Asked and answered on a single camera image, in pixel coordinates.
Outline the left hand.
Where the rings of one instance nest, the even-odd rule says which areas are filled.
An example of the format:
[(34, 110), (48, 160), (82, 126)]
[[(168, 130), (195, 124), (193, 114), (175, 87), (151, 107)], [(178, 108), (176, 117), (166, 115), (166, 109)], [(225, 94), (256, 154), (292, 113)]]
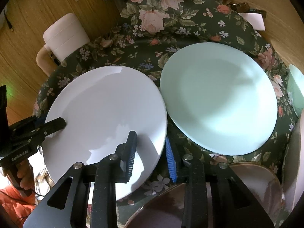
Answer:
[(34, 189), (33, 168), (28, 159), (23, 160), (17, 165), (17, 177), (21, 180), (20, 187), (24, 190)]

